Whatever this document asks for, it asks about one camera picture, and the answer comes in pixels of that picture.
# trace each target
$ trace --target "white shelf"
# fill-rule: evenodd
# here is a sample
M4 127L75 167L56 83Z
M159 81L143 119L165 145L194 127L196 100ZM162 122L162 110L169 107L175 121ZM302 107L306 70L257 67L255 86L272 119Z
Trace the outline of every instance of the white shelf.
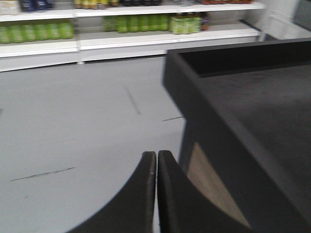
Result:
M259 36L259 31L240 22L212 25L209 30L193 34L174 35L171 32L118 33L97 32L79 34L79 50L95 50L188 41Z
M218 5L173 5L173 2L164 3L160 6L131 6L111 7L105 10L75 9L75 17L98 17L117 15L141 15L141 14L162 14L162 13L183 13L183 12L207 12L207 11L234 11L234 10L255 10L264 9L265 5L260 2L251 4L218 4Z
M76 38L42 40L20 44L2 44L0 47L0 58L77 51L78 46Z
M6 21L23 21L23 20L38 20L38 19L52 19L52 18L74 18L73 10L49 10L45 12L31 12L16 16L0 16L0 22Z

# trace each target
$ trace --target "black scuff mark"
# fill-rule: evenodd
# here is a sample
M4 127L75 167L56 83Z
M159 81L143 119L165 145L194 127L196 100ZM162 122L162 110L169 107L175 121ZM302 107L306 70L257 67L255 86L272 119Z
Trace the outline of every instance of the black scuff mark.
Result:
M51 172L45 172L45 173L36 174L36 175L32 175L32 176L26 176L26 177L10 180L10 182L24 180L24 179L36 178L36 177L40 177L40 176L47 176L47 175L51 175L51 174L55 174L55 173L59 173L59 172L63 172L63 171L68 171L68 170L71 170L71 169L74 169L74 168L75 167L69 167L69 168L65 168L65 169L61 169L61 170L57 170L57 171L51 171Z
M176 120L176 119L180 119L180 118L184 118L183 116L178 116L178 117L173 117L173 118L169 118L169 119L165 119L163 121L168 121L168 120Z
M134 98L133 98L133 96L132 96L132 93L130 92L130 90L129 90L126 86L124 87L124 89L125 89L125 91L126 91L126 93L127 93L128 98L130 99L130 101L131 101L131 103L132 103L132 106L134 107L136 113L137 113L138 115L141 115L141 112L140 112L140 110L139 110L139 108L138 108L138 106L137 106L137 103L135 102L135 100L134 100Z

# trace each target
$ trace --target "bottle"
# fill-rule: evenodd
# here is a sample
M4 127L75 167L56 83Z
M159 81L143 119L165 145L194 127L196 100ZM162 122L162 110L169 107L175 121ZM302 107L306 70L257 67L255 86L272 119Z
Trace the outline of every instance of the bottle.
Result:
M82 8L89 9L89 0L82 0Z
M35 0L36 5L35 5L35 9L37 11L46 11L47 10L47 6L46 6L46 2L45 0Z
M32 12L35 11L35 3L32 0L21 0L21 9L24 12Z
M35 22L35 37L38 40L47 40L49 38L45 20L38 20Z
M200 14L198 12L196 12L194 14L194 22L193 22L194 26L193 26L193 32L194 33L198 33L201 31L201 27L202 27L202 18L200 17Z
M168 31L170 24L169 14L160 14L159 15L159 30Z
M137 15L128 16L128 31L131 33L138 32L138 16Z
M208 14L206 12L202 12L201 13L201 17L202 17L202 26L201 26L201 30L202 31L206 31L209 28L209 18L208 18Z
M51 40L57 40L61 38L58 22L59 21L57 19L51 19L47 21L47 30L49 39Z
M23 35L21 33L21 27L19 22L9 23L9 29L11 34L11 39L13 43L25 42Z
M123 0L123 6L131 6L131 0Z
M170 18L170 28L169 28L170 32L173 32L173 25L174 25L175 19L176 19L176 15L171 15L171 18Z
M88 8L96 10L97 9L97 0L89 0L88 1Z
M184 32L185 20L181 13L177 13L177 16L173 22L173 34L180 35Z
M21 25L22 35L25 41L35 41L35 27L33 21L24 21Z
M112 7L119 6L119 0L110 0L110 6Z
M159 6L160 5L160 0L151 0L151 5L152 6Z
M62 39L71 39L74 37L73 26L70 19L59 21L59 32Z
M159 20L158 14L149 15L149 29L150 31L158 31L159 30Z
M9 15L18 15L20 13L19 2L16 0L7 0L5 1L7 5L7 13Z
M112 32L117 30L115 16L104 16L103 23L104 23L104 32Z
M118 32L126 33L127 32L127 17L118 16Z
M132 6L139 6L141 4L141 0L131 0Z
M47 10L51 10L54 8L54 1L53 0L45 0L45 5Z
M149 17L148 15L138 16L138 31L147 32L149 31Z
M143 6L151 6L151 0L141 0L141 5L143 5Z
M183 34L190 34L193 30L193 13L189 12L184 16L185 24Z
M11 42L11 34L7 27L7 23L0 22L0 44L9 44Z
M82 0L74 0L74 8L81 9L82 8Z

